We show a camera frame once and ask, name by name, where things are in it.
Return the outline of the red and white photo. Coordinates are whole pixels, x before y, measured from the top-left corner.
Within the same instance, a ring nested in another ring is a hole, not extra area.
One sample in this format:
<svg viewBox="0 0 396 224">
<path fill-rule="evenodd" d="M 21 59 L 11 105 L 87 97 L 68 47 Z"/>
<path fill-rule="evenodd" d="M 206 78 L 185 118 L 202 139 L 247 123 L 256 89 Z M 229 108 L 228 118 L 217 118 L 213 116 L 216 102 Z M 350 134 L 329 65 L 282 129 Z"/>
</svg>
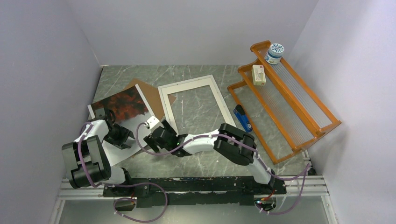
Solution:
<svg viewBox="0 0 396 224">
<path fill-rule="evenodd" d="M 136 135 L 135 131 L 140 123 L 146 122 L 151 116 L 154 116 L 153 111 L 137 84 L 88 105 L 88 110 L 92 118 L 95 118 L 94 112 L 99 108 L 108 108 L 114 111 L 116 123 L 129 129 L 134 135 Z M 123 150 L 106 141 L 104 142 L 104 151 L 111 166 L 115 166 L 129 158 L 140 149 L 136 141 L 130 148 Z"/>
</svg>

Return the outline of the white picture frame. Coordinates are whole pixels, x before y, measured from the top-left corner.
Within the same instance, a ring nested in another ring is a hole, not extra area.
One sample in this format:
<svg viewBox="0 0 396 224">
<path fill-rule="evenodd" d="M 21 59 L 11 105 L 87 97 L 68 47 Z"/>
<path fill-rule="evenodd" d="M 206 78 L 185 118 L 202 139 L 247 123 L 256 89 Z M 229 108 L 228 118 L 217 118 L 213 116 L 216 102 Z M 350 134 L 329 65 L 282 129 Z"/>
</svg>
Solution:
<svg viewBox="0 0 396 224">
<path fill-rule="evenodd" d="M 226 123 L 209 86 L 168 95 L 178 133 L 203 133 Z"/>
</svg>

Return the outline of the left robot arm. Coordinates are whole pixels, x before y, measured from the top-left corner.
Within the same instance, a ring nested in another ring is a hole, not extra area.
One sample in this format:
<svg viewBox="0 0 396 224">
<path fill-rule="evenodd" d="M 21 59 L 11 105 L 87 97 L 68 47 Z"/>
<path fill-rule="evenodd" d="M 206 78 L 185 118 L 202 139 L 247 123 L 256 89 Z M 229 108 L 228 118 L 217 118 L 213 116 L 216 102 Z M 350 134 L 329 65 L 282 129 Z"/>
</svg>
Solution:
<svg viewBox="0 0 396 224">
<path fill-rule="evenodd" d="M 74 189 L 82 187 L 115 187 L 122 196 L 133 192 L 134 184 L 124 168 L 113 168 L 105 152 L 107 142 L 119 150 L 129 149 L 135 137 L 115 121 L 115 113 L 99 108 L 95 117 L 84 123 L 80 136 L 62 146 L 67 178 Z"/>
</svg>

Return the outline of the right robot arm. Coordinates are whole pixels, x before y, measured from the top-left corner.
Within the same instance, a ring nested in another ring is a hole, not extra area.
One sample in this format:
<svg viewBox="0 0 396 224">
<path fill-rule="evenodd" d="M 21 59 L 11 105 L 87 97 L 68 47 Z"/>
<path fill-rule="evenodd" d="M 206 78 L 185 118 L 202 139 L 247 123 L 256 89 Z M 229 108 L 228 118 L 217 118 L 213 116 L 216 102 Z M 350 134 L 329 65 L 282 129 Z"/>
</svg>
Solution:
<svg viewBox="0 0 396 224">
<path fill-rule="evenodd" d="M 208 133 L 181 135 L 166 120 L 159 121 L 156 117 L 151 117 L 145 126 L 150 134 L 143 140 L 153 150 L 152 155 L 162 155 L 162 149 L 177 157 L 214 151 L 232 163 L 246 167 L 261 193 L 267 194 L 275 187 L 275 173 L 262 160 L 254 137 L 231 124 L 223 123 Z"/>
</svg>

